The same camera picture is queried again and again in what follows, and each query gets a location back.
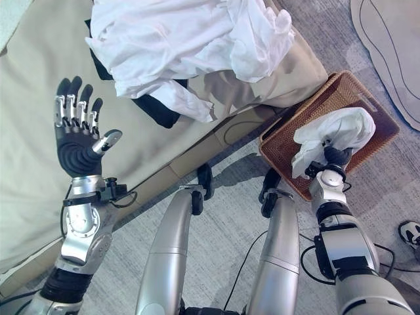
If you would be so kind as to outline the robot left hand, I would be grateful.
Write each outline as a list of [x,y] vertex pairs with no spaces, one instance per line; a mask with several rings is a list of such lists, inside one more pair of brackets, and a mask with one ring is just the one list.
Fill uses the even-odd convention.
[[99,131],[101,98],[90,103],[93,87],[64,78],[54,98],[54,131],[60,166],[72,178],[102,174],[102,157],[122,137],[119,129]]

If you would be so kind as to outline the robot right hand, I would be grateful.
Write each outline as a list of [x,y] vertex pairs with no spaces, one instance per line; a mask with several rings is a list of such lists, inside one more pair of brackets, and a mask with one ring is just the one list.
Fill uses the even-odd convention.
[[334,164],[340,167],[346,167],[351,160],[353,148],[338,150],[334,148],[330,140],[324,143],[324,157],[327,164]]

